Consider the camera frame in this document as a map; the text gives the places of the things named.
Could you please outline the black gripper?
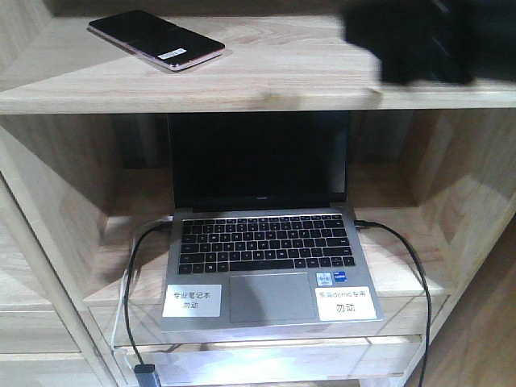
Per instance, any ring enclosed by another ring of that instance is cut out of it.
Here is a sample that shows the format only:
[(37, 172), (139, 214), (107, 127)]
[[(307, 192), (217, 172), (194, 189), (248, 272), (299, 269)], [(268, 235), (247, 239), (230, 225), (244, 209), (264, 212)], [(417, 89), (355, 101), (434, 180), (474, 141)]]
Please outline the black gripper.
[(381, 62), (384, 83), (515, 79), (513, 1), (350, 1), (346, 42)]

